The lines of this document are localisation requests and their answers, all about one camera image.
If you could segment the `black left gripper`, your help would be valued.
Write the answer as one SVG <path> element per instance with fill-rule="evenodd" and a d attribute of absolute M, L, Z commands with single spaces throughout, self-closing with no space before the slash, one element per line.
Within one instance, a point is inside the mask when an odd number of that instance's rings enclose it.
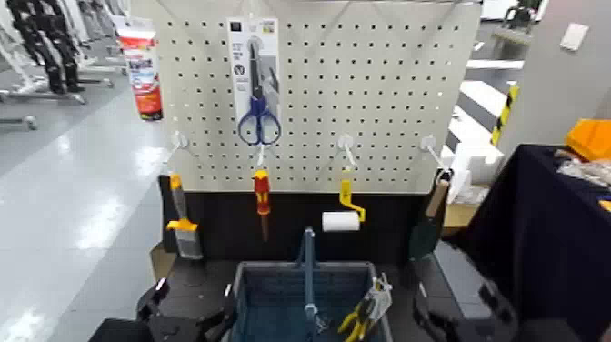
<path fill-rule="evenodd" d="M 160 278 L 137 303 L 137 319 L 106 318 L 90 342 L 220 342 L 235 323 L 235 293 L 227 284 L 223 305 L 198 319 L 161 316 L 160 304 L 169 293 L 166 277 Z"/>

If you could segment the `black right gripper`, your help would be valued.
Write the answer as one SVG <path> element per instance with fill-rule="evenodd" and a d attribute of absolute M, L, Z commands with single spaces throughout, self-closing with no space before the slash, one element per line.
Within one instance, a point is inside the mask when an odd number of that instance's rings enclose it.
<path fill-rule="evenodd" d="M 413 318 L 435 342 L 579 342 L 581 338 L 564 320 L 531 320 L 518 325 L 512 304 L 494 282 L 485 281 L 478 295 L 491 311 L 488 322 L 462 325 L 448 314 L 429 308 L 428 295 L 418 285 L 413 298 Z"/>

